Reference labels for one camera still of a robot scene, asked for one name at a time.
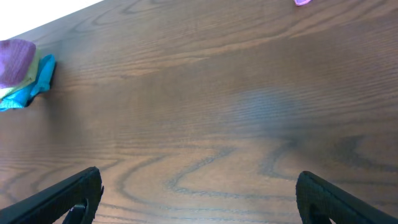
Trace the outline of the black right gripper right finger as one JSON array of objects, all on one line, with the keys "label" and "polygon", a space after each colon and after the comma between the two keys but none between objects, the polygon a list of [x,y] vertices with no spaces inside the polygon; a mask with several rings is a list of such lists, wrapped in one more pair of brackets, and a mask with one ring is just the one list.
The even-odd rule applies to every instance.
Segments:
[{"label": "black right gripper right finger", "polygon": [[325,179],[300,173],[296,183],[297,207],[305,224],[397,224],[394,218]]}]

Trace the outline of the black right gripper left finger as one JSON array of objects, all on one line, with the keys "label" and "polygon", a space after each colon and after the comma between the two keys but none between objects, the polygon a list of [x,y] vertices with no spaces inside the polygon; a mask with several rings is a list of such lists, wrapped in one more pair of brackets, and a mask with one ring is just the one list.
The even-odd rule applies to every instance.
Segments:
[{"label": "black right gripper left finger", "polygon": [[100,170],[89,167],[1,210],[1,223],[92,223],[104,187]]}]

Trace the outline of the purple microfiber cloth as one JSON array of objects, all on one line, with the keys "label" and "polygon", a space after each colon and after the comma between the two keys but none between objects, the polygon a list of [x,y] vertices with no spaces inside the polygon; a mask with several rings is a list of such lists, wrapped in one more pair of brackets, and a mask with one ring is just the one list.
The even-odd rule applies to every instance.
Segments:
[{"label": "purple microfiber cloth", "polygon": [[36,45],[22,39],[1,41],[1,88],[20,84],[33,61]]}]

